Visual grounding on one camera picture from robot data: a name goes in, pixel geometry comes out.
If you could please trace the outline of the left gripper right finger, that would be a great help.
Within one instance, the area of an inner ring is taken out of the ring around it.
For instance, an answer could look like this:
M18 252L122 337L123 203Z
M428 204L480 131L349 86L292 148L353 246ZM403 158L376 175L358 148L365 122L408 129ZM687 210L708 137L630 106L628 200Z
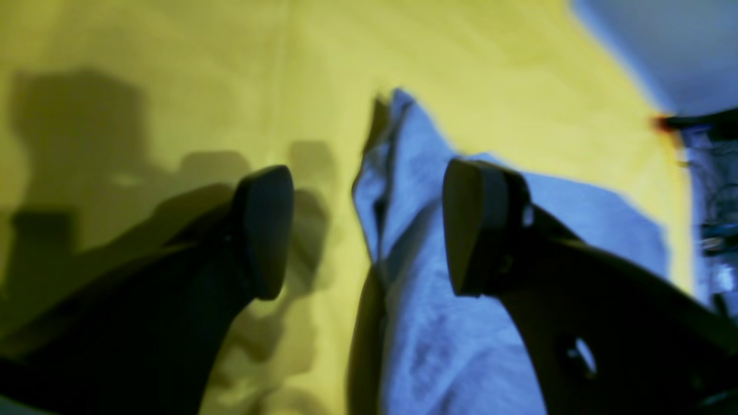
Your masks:
M454 294L498 299L550 414L735 414L736 326L533 204L508 168L443 179Z

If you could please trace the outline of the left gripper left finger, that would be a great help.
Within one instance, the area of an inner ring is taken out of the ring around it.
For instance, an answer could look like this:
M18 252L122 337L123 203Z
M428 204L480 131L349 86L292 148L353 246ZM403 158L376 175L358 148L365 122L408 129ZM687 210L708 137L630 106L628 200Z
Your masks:
M220 347L284 286L295 207L285 165L153 254L99 278L2 343L2 398L57 414L196 414Z

